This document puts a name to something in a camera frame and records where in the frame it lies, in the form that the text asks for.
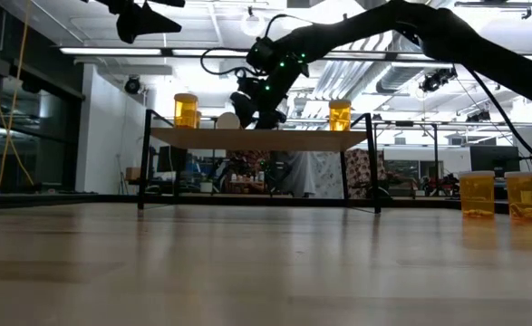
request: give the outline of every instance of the yellow cable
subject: yellow cable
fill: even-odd
[[[24,44],[25,44],[25,39],[26,39],[26,36],[27,36],[28,17],[29,17],[29,14],[30,14],[30,3],[31,3],[31,1],[28,0],[27,7],[26,7],[25,20],[24,20],[24,38],[23,38],[23,41],[22,41],[22,49],[21,49],[21,52],[20,52],[20,62],[18,63],[18,73],[17,73],[17,76],[18,76],[17,80],[18,81],[19,81],[20,71],[22,69],[22,59],[23,59],[23,56],[24,56]],[[12,127],[11,124],[12,124],[12,119],[13,119],[14,108],[15,108],[15,101],[13,102],[12,109],[10,110],[10,126],[6,126],[4,113],[2,113],[2,106],[0,104],[0,118],[1,118],[1,121],[2,121],[2,125],[4,126],[4,129],[7,132],[5,148],[4,148],[4,156],[3,156],[3,159],[2,159],[2,168],[0,170],[0,186],[1,186],[2,176],[4,174],[5,154],[7,152],[7,144],[8,143],[10,145],[12,145],[12,151],[14,152],[15,158],[18,161],[18,164],[20,165],[20,168],[26,174],[26,177],[28,178],[28,181],[30,182],[30,184],[33,185],[34,181],[32,180],[32,177],[30,177],[30,174],[28,173],[28,171],[24,167],[24,164],[22,163],[22,160],[20,159],[20,156],[18,155],[18,152],[15,149],[15,145],[14,145],[12,139],[10,138],[10,129]]]

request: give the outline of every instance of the wooden floor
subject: wooden floor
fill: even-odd
[[[532,325],[532,226],[453,210],[0,211],[0,325]]]

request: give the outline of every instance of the cardboard box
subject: cardboard box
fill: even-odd
[[[124,174],[125,180],[137,180],[140,177],[140,168],[127,168]]]

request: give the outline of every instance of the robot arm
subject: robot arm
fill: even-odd
[[[532,61],[479,36],[449,9],[391,0],[336,24],[295,29],[275,42],[258,38],[247,62],[268,77],[240,79],[239,91],[247,96],[234,93],[231,100],[242,125],[248,124],[242,117],[257,110],[260,120],[256,127],[273,128],[277,121],[272,124],[272,112],[300,73],[307,76],[308,63],[322,59],[337,46],[390,30],[418,44],[430,58],[462,64],[532,100]]]

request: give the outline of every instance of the yellow cup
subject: yellow cup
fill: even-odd
[[[532,221],[532,172],[506,172],[509,215],[513,220]]]
[[[348,100],[330,101],[330,130],[350,130],[351,103]]]
[[[464,218],[494,218],[495,172],[473,171],[459,174],[461,211]]]
[[[197,127],[198,98],[193,94],[175,94],[175,128]]]

